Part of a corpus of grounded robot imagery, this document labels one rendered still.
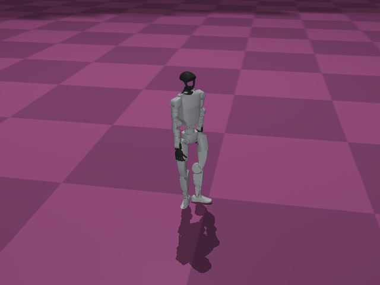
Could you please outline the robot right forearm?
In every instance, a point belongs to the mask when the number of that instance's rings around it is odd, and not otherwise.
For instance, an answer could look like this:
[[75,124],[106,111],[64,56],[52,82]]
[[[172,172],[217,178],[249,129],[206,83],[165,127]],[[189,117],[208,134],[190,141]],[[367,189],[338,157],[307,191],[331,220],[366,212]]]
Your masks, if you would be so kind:
[[172,122],[172,132],[174,134],[175,148],[179,148],[182,139],[180,129],[176,128],[176,122]]

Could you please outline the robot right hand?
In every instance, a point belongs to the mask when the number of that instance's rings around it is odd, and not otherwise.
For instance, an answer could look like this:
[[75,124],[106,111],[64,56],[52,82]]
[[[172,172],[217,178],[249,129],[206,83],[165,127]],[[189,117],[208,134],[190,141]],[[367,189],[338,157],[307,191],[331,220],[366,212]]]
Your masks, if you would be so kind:
[[[183,151],[181,150],[182,149],[182,145],[181,145],[181,143],[179,144],[179,148],[175,148],[175,158],[176,158],[176,160],[179,160],[179,161],[185,161],[184,159],[183,159],[183,156],[185,157],[185,158],[187,158],[187,156],[186,155],[184,155],[183,154]],[[178,158],[177,158],[178,157]]]

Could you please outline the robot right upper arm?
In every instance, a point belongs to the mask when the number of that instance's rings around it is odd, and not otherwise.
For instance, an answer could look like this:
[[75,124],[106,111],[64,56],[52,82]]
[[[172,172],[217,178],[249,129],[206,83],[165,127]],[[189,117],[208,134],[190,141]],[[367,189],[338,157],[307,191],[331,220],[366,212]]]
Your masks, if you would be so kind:
[[180,128],[182,126],[181,120],[178,120],[181,100],[181,97],[175,97],[170,101],[172,122],[176,122],[176,128]]

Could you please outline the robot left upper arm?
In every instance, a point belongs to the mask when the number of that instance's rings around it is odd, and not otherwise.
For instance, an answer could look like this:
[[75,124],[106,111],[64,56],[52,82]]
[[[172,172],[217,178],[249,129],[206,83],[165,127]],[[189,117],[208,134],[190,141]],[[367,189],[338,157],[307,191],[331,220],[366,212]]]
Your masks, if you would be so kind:
[[203,108],[203,105],[204,105],[204,99],[205,99],[205,92],[203,92],[202,90],[197,90],[200,95],[201,95],[201,107],[200,107],[200,116],[204,116],[206,110]]

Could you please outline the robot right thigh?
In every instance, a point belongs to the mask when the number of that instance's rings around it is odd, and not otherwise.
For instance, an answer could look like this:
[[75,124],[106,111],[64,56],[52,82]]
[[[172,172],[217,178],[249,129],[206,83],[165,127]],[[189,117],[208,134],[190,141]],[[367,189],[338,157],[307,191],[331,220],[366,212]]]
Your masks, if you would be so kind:
[[[183,154],[187,156],[187,158],[185,158],[183,156],[183,159],[185,161],[176,160],[176,162],[177,162],[177,166],[178,166],[179,175],[183,176],[185,179],[187,179],[187,178],[189,178],[190,170],[186,168],[187,160],[188,160],[188,145],[186,144],[186,138],[182,138],[181,145],[182,145],[181,150],[183,151]],[[175,147],[175,145],[174,145],[174,147]]]

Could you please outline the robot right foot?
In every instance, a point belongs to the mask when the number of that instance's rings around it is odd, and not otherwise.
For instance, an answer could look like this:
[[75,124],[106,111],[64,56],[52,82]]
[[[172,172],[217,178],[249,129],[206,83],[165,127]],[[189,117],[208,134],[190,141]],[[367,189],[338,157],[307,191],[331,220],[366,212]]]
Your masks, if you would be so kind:
[[183,201],[182,201],[182,203],[181,203],[181,205],[180,205],[180,208],[181,208],[181,209],[186,209],[186,208],[188,207],[189,202],[190,202],[190,200],[191,200],[190,195],[188,195],[188,196],[189,196],[188,199],[187,199],[187,198],[183,199]]

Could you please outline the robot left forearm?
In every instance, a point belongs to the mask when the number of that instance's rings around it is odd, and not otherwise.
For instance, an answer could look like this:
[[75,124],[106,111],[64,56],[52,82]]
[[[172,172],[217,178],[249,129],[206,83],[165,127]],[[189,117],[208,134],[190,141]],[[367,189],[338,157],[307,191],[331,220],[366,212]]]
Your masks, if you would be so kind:
[[203,121],[204,121],[204,116],[200,116],[199,121],[197,123],[197,130],[198,131],[201,131],[201,127],[203,127],[203,124],[204,124]]

